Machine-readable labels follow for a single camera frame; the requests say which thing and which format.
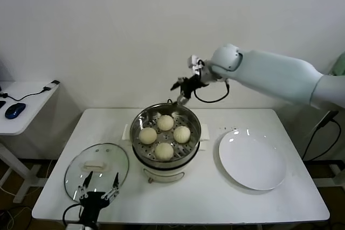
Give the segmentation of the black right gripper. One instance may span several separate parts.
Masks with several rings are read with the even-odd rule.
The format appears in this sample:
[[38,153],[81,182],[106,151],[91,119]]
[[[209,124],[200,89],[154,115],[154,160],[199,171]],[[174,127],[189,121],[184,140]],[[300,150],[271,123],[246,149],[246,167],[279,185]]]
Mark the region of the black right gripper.
[[187,97],[191,97],[195,90],[205,87],[205,84],[201,82],[199,75],[193,75],[190,78],[178,78],[170,90],[175,90],[178,87],[180,87],[180,95],[173,104],[184,106],[189,101]]

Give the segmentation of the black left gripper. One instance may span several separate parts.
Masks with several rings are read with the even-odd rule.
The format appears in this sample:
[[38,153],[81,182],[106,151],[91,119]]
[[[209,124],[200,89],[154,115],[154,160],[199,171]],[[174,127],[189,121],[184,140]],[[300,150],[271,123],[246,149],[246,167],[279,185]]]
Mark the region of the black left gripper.
[[80,222],[97,222],[100,211],[110,204],[110,200],[114,200],[119,194],[119,173],[116,174],[112,188],[105,192],[87,192],[93,176],[91,171],[84,179],[82,185],[78,186],[80,205],[83,211],[80,216]]

